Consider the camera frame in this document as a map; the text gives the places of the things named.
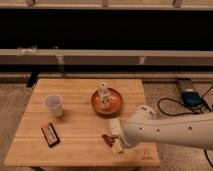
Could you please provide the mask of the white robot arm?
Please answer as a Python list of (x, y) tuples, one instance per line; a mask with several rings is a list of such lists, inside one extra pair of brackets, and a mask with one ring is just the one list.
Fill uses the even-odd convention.
[(157, 119), (151, 107), (141, 105), (124, 123), (112, 119), (110, 129), (123, 148), (155, 142), (213, 150), (213, 112)]

